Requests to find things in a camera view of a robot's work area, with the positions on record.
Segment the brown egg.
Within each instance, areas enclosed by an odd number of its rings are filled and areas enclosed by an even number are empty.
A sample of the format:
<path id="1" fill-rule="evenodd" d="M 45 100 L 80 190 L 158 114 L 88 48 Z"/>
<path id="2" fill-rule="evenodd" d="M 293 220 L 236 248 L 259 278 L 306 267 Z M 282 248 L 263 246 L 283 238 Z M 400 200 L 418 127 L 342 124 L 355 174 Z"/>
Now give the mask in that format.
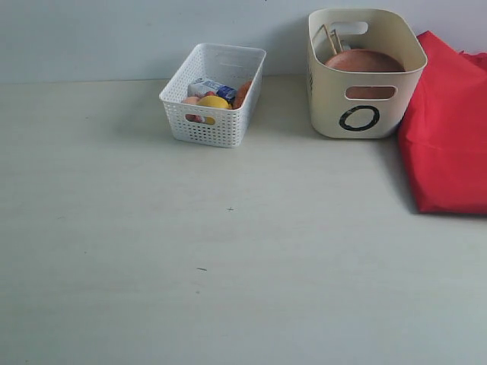
<path id="1" fill-rule="evenodd" d="M 196 105 L 198 102 L 199 102 L 199 98 L 198 97 L 187 97 L 183 101 L 183 103 L 191 104 L 191 105 Z"/>

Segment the yellow lemon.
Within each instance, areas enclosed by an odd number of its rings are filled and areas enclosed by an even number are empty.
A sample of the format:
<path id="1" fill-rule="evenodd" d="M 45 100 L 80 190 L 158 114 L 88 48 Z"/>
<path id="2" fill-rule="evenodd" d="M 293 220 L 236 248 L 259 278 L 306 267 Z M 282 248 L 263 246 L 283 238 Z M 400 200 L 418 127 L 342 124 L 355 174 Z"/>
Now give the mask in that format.
<path id="1" fill-rule="evenodd" d="M 217 108 L 223 110 L 232 109 L 232 106 L 229 104 L 229 102 L 226 101 L 226 99 L 216 95 L 208 95 L 202 97 L 201 99 L 198 100 L 197 106 L 204 106 L 204 107 Z"/>

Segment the white perforated plastic basket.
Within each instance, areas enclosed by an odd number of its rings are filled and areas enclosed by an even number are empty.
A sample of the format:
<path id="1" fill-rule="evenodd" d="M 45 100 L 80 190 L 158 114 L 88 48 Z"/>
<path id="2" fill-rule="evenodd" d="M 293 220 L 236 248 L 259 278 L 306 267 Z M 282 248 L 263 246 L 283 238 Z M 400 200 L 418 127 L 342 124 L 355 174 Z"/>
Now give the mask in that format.
<path id="1" fill-rule="evenodd" d="M 223 148 L 238 146 L 250 124 L 259 99 L 263 63 L 263 49 L 200 43 L 160 93 L 173 136 L 177 140 Z M 183 103 L 189 96 L 187 88 L 198 78 L 209 78 L 236 90 L 252 81 L 239 109 L 217 109 Z M 190 122 L 188 114 L 212 117 L 214 125 Z"/>

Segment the red scalloped table cloth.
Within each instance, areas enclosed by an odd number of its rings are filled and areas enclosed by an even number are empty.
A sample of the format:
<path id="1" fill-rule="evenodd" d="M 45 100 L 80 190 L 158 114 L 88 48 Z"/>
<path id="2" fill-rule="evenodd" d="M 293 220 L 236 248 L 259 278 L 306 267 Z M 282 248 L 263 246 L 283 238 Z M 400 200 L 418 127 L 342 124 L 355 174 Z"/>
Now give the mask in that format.
<path id="1" fill-rule="evenodd" d="M 486 54 L 457 52 L 426 31 L 428 57 L 399 127 L 399 149 L 422 213 L 486 213 Z"/>

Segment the small milk carton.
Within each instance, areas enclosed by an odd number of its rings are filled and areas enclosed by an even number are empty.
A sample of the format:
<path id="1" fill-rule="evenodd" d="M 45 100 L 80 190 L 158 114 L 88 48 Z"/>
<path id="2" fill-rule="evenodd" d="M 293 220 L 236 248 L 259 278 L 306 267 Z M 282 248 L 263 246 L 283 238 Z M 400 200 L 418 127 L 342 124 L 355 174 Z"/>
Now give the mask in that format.
<path id="1" fill-rule="evenodd" d="M 215 95 L 228 102 L 231 102 L 237 95 L 236 89 L 209 78 L 196 79 L 189 84 L 187 91 L 189 96 L 203 98 L 204 96 Z"/>

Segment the cream plastic bin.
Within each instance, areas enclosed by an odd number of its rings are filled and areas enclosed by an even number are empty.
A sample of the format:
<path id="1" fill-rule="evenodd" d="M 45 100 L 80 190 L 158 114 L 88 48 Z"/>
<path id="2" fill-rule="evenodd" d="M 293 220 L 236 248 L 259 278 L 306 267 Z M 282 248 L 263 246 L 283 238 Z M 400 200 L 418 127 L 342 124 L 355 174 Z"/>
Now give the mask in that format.
<path id="1" fill-rule="evenodd" d="M 323 30 L 339 35 L 343 51 L 369 49 L 395 58 L 404 72 L 348 72 L 325 66 L 333 53 Z M 384 138 L 399 125 L 428 59 L 410 26 L 392 11 L 328 8 L 310 13 L 307 95 L 311 124 L 330 138 Z M 354 86 L 394 87 L 386 100 L 349 99 Z"/>

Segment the wooden chopstick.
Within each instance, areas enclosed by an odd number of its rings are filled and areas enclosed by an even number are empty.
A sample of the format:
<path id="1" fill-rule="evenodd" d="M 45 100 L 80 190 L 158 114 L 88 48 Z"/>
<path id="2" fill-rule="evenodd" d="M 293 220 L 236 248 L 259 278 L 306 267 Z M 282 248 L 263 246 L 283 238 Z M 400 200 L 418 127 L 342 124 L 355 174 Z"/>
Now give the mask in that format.
<path id="1" fill-rule="evenodd" d="M 338 33 L 336 32 L 336 29 L 333 29 L 331 31 L 330 41 L 332 43 L 333 53 L 335 55 L 343 51 L 342 42 L 339 38 Z"/>
<path id="2" fill-rule="evenodd" d="M 337 54 L 336 47 L 335 47 L 335 44 L 333 42 L 332 34 L 330 33 L 326 24 L 323 24 L 323 30 L 324 30 L 324 33 L 326 34 L 326 39 L 329 42 L 329 47 L 330 47 L 333 55 L 335 56 Z"/>

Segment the orange fried food piece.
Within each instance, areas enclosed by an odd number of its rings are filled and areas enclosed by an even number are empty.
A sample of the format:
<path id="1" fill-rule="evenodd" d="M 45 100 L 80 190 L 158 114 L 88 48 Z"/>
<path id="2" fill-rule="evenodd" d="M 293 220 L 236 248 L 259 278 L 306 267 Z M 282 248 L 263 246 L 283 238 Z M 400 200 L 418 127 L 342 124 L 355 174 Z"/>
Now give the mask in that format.
<path id="1" fill-rule="evenodd" d="M 241 85 L 240 88 L 237 90 L 237 94 L 234 98 L 233 102 L 233 109 L 237 110 L 239 109 L 242 104 L 244 103 L 244 100 L 246 98 L 246 95 L 251 87 L 252 81 L 247 81 L 245 84 Z"/>

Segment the red sausage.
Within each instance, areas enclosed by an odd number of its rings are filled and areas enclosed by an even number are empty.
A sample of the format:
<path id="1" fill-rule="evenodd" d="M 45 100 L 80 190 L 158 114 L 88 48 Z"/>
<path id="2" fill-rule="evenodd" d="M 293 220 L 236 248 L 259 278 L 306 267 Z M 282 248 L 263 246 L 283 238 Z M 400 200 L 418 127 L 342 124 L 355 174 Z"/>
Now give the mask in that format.
<path id="1" fill-rule="evenodd" d="M 197 122 L 197 123 L 204 123 L 205 122 L 205 118 L 203 116 L 199 116 L 199 115 L 188 114 L 186 116 L 186 119 L 190 122 Z"/>

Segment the brown wooden plate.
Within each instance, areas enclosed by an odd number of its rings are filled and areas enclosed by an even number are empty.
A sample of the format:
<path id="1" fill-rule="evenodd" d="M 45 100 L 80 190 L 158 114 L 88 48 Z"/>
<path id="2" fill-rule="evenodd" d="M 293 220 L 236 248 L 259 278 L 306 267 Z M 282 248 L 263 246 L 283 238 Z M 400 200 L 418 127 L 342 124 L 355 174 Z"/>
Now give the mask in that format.
<path id="1" fill-rule="evenodd" d="M 340 71 L 366 73 L 404 72 L 405 69 L 395 58 L 369 49 L 350 49 L 326 61 L 325 66 Z M 358 100 L 386 100 L 395 94 L 394 87 L 354 86 L 350 87 L 345 96 Z"/>

